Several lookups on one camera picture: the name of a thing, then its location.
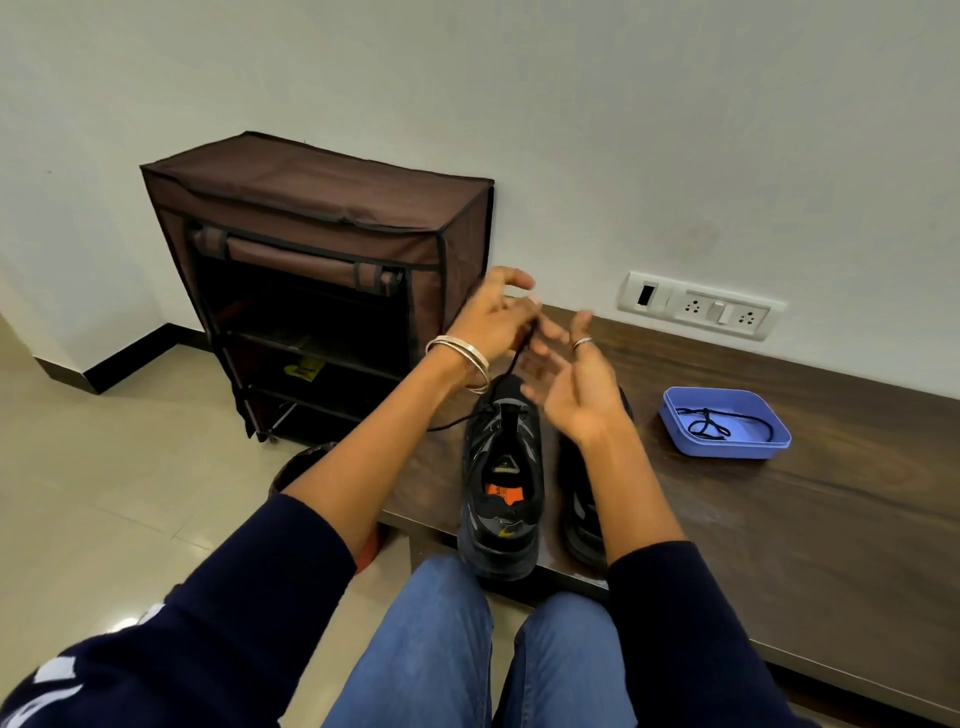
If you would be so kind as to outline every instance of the brown fabric cover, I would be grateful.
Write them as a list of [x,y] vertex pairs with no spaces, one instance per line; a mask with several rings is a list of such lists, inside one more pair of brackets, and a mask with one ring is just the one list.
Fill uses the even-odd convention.
[[[262,291],[225,294],[232,289],[220,286],[213,310],[198,283],[201,256],[363,293],[405,291],[411,366],[449,326],[487,266],[492,180],[404,169],[252,132],[142,171],[171,255],[215,342],[230,319],[257,306]],[[217,265],[205,263],[204,270]],[[203,280],[210,275],[204,272]],[[221,349],[218,356],[250,428],[267,417],[257,413],[270,403],[245,393],[246,359],[231,361],[245,353]]]

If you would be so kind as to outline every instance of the shoe sole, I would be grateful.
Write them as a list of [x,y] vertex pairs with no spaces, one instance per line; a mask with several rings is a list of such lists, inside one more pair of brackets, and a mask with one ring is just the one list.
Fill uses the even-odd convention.
[[606,572],[607,553],[603,550],[597,550],[584,541],[583,537],[577,533],[573,519],[573,500],[572,497],[568,497],[564,501],[564,512],[560,518],[560,537],[564,541],[566,550],[570,552],[573,558],[587,566]]
[[478,544],[469,529],[467,505],[460,513],[460,528],[457,529],[457,550],[460,559],[477,576],[499,581],[517,581],[533,573],[537,567],[540,551],[539,529],[533,543],[522,551],[497,551]]

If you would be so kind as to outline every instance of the navy blue sweatshirt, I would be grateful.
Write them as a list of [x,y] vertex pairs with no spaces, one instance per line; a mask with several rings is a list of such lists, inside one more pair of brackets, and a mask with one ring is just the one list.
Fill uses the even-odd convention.
[[[0,708],[0,728],[276,725],[354,569],[321,516],[275,497],[138,625],[28,676]],[[804,724],[696,546],[642,548],[612,565],[609,583],[641,724]]]

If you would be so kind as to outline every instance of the silver bangle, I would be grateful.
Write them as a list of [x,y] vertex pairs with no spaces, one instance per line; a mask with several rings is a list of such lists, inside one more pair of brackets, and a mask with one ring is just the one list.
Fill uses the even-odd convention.
[[460,354],[464,359],[466,359],[470,364],[477,368],[477,371],[483,376],[484,383],[481,387],[467,387],[475,395],[482,395],[488,389],[490,389],[490,373],[488,369],[490,365],[487,363],[487,357],[480,353],[473,346],[468,344],[462,339],[455,338],[453,336],[438,336],[437,338],[431,340],[426,345],[426,353],[430,353],[430,350],[433,349],[437,344],[441,344],[445,347],[450,347],[455,352]]

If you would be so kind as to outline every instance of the electrical outlet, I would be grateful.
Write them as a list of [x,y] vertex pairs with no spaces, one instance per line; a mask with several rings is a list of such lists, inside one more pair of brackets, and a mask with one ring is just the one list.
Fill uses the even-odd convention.
[[620,288],[622,311],[762,341],[786,303],[632,271]]

